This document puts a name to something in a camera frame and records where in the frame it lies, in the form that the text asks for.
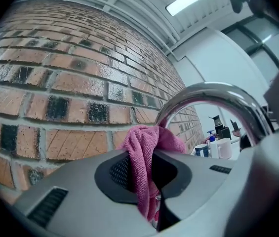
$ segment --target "faucet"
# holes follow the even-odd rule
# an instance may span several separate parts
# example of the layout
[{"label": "faucet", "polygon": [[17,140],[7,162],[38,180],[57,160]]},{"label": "faucet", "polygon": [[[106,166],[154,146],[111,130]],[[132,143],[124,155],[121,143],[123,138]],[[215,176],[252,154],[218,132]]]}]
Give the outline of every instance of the faucet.
[{"label": "faucet", "polygon": [[206,81],[181,90],[160,110],[155,125],[167,128],[178,112],[195,103],[215,104],[230,111],[242,123],[252,146],[274,133],[258,102],[241,88],[224,82]]}]

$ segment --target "white ceiling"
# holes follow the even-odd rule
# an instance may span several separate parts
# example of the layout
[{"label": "white ceiling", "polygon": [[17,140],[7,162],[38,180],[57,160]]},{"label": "white ceiling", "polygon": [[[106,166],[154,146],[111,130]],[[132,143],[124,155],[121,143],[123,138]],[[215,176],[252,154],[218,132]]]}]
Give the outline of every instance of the white ceiling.
[{"label": "white ceiling", "polygon": [[122,19],[147,36],[166,54],[204,27],[233,13],[229,0],[200,0],[175,16],[171,16],[165,9],[175,0],[68,1],[90,5]]}]

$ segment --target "white bottle with blue pump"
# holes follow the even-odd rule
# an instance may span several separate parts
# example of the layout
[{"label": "white bottle with blue pump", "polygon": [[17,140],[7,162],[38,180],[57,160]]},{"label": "white bottle with blue pump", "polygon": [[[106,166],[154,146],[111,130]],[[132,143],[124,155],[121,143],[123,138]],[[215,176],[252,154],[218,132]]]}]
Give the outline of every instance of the white bottle with blue pump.
[{"label": "white bottle with blue pump", "polygon": [[210,154],[212,155],[212,158],[219,159],[217,143],[216,143],[214,135],[212,134],[212,131],[208,131]]}]

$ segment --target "cup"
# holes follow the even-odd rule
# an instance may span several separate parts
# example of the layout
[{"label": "cup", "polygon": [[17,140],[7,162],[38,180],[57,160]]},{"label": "cup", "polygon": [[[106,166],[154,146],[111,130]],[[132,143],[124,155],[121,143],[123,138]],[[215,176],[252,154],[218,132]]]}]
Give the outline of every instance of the cup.
[{"label": "cup", "polygon": [[232,143],[230,138],[217,141],[218,156],[222,159],[229,159],[233,155]]},{"label": "cup", "polygon": [[207,144],[200,144],[195,146],[195,155],[208,157],[208,145]]}]

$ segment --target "pink towel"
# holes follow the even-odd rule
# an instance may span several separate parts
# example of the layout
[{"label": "pink towel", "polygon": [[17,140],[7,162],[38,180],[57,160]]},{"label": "pink towel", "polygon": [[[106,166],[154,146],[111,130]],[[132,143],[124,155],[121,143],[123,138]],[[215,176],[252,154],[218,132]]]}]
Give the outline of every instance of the pink towel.
[{"label": "pink towel", "polygon": [[156,213],[156,195],[159,193],[152,181],[152,157],[154,149],[185,154],[184,143],[168,129],[159,126],[138,125],[131,128],[118,149],[127,149],[132,166],[138,209],[151,221]]}]

